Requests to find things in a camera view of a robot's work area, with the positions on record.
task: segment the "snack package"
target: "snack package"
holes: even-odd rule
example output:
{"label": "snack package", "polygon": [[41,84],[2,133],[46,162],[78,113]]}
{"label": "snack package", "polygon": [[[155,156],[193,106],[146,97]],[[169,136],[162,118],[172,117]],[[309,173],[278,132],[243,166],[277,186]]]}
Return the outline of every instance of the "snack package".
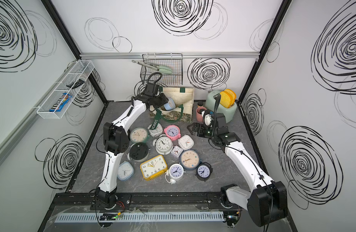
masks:
{"label": "snack package", "polygon": [[71,98],[72,96],[70,94],[66,95],[66,93],[63,93],[62,96],[53,105],[53,107],[49,110],[49,112],[60,112],[64,105],[67,104]]}

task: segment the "yellow alarm clock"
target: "yellow alarm clock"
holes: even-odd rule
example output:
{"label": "yellow alarm clock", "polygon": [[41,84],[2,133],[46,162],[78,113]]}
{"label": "yellow alarm clock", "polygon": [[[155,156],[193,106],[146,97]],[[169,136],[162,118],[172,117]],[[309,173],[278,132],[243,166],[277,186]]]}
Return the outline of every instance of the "yellow alarm clock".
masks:
{"label": "yellow alarm clock", "polygon": [[161,174],[164,174],[167,170],[167,164],[162,155],[158,155],[140,165],[145,180],[152,180]]}

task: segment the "alarm clock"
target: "alarm clock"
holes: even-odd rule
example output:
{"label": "alarm clock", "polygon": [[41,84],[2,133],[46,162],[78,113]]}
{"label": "alarm clock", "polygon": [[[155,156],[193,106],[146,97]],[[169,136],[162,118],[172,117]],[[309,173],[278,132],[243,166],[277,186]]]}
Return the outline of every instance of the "alarm clock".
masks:
{"label": "alarm clock", "polygon": [[149,137],[148,131],[143,127],[137,127],[130,133],[130,141],[134,143],[146,142]]}
{"label": "alarm clock", "polygon": [[165,135],[161,135],[160,138],[155,139],[152,144],[156,147],[157,153],[161,155],[167,155],[173,150],[172,140]]}
{"label": "alarm clock", "polygon": [[170,152],[175,158],[179,158],[180,154],[182,153],[183,149],[179,146],[175,146],[173,150]]}
{"label": "alarm clock", "polygon": [[121,181],[124,181],[131,178],[133,174],[133,166],[128,161],[124,161],[124,163],[120,164],[119,166],[119,169],[117,171],[117,178]]}
{"label": "alarm clock", "polygon": [[149,148],[147,144],[143,142],[134,143],[130,147],[130,151],[126,154],[128,160],[135,160],[137,162],[143,162],[148,158]]}
{"label": "alarm clock", "polygon": [[153,157],[140,165],[140,170],[142,171],[143,178],[147,181],[164,174],[167,170],[167,164],[162,155]]}
{"label": "alarm clock", "polygon": [[178,144],[183,150],[188,150],[194,146],[194,141],[186,134],[178,140]]}
{"label": "alarm clock", "polygon": [[148,131],[150,132],[150,135],[151,135],[152,137],[155,137],[156,135],[162,134],[162,133],[164,132],[164,130],[162,129],[162,126],[161,126],[160,123],[157,124],[156,129],[154,129],[154,130],[148,129]]}
{"label": "alarm clock", "polygon": [[180,129],[176,125],[167,126],[164,129],[164,133],[167,137],[169,137],[172,141],[180,138]]}
{"label": "alarm clock", "polygon": [[183,177],[183,173],[185,173],[185,171],[182,165],[173,164],[170,166],[169,170],[166,171],[165,179],[168,183],[175,184]]}
{"label": "alarm clock", "polygon": [[200,157],[196,151],[186,150],[180,155],[179,161],[185,170],[192,171],[200,164]]}
{"label": "alarm clock", "polygon": [[213,169],[207,162],[201,163],[196,169],[196,177],[201,181],[207,181],[210,178]]}

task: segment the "marble surface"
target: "marble surface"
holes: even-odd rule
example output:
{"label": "marble surface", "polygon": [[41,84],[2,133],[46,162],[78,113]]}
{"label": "marble surface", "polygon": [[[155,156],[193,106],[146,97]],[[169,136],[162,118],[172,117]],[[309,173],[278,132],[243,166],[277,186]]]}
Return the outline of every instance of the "marble surface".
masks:
{"label": "marble surface", "polygon": [[[105,167],[105,154],[97,151],[96,143],[103,133],[103,124],[114,121],[129,106],[129,102],[111,102],[109,104],[71,192],[89,192],[100,183],[103,168]],[[153,119],[148,117],[148,112],[146,111],[133,123],[130,129],[133,130],[136,127],[147,128],[152,122]],[[160,120],[160,123],[163,128],[169,125],[169,123],[163,120]],[[185,134],[190,135],[187,130],[189,123],[177,122],[175,125],[180,128],[182,136]],[[236,111],[233,120],[228,123],[228,126],[229,131],[237,134],[243,142],[247,152],[258,163],[245,129],[244,122],[241,118],[240,111]],[[127,181],[117,180],[117,192],[217,192],[220,191],[221,187],[232,183],[237,184],[245,190],[249,190],[249,186],[244,177],[228,156],[222,151],[212,148],[208,143],[208,139],[197,136],[191,137],[195,143],[192,149],[198,152],[202,162],[208,162],[213,168],[213,173],[208,181],[203,182],[198,180],[195,176],[195,171],[187,171],[184,174],[184,177],[173,185],[166,182],[164,175],[150,181],[145,181],[139,168],[141,163],[129,161],[134,167],[134,175]],[[173,144],[178,145],[178,141],[173,141]],[[152,147],[152,138],[147,141],[147,145],[152,148],[149,153],[149,159],[157,156],[157,151]],[[98,149],[104,151],[103,147],[104,145],[101,138],[98,142]],[[171,154],[164,156],[164,159],[169,167],[170,165],[179,162],[178,159]],[[124,161],[127,161],[125,154],[120,163]]]}

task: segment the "scribbled circle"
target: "scribbled circle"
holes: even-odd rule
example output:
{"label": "scribbled circle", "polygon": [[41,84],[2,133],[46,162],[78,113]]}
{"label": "scribbled circle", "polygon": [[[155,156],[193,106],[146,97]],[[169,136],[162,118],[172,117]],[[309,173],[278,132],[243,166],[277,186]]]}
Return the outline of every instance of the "scribbled circle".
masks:
{"label": "scribbled circle", "polygon": [[80,108],[88,107],[95,99],[95,90],[89,80],[85,81],[79,93],[74,98],[72,104],[77,105]]}
{"label": "scribbled circle", "polygon": [[65,189],[84,151],[85,142],[75,134],[67,134],[55,142],[46,152],[44,160],[38,158],[38,147],[52,138],[43,139],[35,148],[36,160],[43,162],[43,175],[47,185],[53,189]]}
{"label": "scribbled circle", "polygon": [[347,2],[330,19],[314,44],[311,70],[322,87],[356,94],[356,0]]}
{"label": "scribbled circle", "polygon": [[90,18],[85,22],[84,31],[88,40],[97,48],[115,50],[112,41],[115,37],[119,37],[119,32],[110,20]]}
{"label": "scribbled circle", "polygon": [[[31,10],[25,10],[25,14],[32,22],[37,35],[37,52],[39,56],[47,57],[53,55],[57,49],[57,36],[52,25],[39,13]],[[34,47],[32,41],[28,46],[30,49]]]}
{"label": "scribbled circle", "polygon": [[189,35],[208,20],[213,0],[152,0],[157,23],[175,36]]}
{"label": "scribbled circle", "polygon": [[219,3],[213,3],[208,20],[194,35],[203,40],[212,40],[218,37],[227,27],[228,16],[226,9]]}
{"label": "scribbled circle", "polygon": [[26,70],[37,46],[35,29],[19,4],[0,0],[0,72]]}
{"label": "scribbled circle", "polygon": [[287,131],[287,127],[281,121],[274,120],[268,124],[267,127],[267,141],[269,147],[275,154],[278,154],[278,147],[280,145],[280,141],[284,133]]}
{"label": "scribbled circle", "polygon": [[259,92],[265,95],[264,89],[259,89],[257,94],[250,94],[244,104],[246,118],[253,135],[257,135],[260,132],[264,123],[263,105],[265,104],[266,95],[262,101],[259,97]]}
{"label": "scribbled circle", "polygon": [[316,131],[304,126],[288,129],[278,154],[287,182],[300,197],[321,205],[339,195],[342,168],[334,150]]}
{"label": "scribbled circle", "polygon": [[127,38],[123,36],[115,37],[112,40],[112,46],[117,52],[131,52],[133,45]]}
{"label": "scribbled circle", "polygon": [[72,126],[80,125],[86,118],[86,107],[70,105],[66,110],[65,117],[67,122]]}
{"label": "scribbled circle", "polygon": [[227,59],[198,58],[188,67],[188,80],[198,89],[213,90],[226,83],[230,70]]}
{"label": "scribbled circle", "polygon": [[[262,48],[265,38],[268,35],[268,32],[272,26],[274,19],[268,19],[267,21],[262,22],[259,26],[255,28],[255,30],[252,32],[250,39],[249,39],[249,45],[250,47],[255,50],[255,51],[260,51]],[[278,27],[278,31],[276,32],[276,35],[273,37],[272,42],[277,42],[280,40],[282,32],[284,30],[284,21],[281,22],[280,26]],[[271,44],[269,46],[269,50],[273,50],[276,47],[276,44]]]}

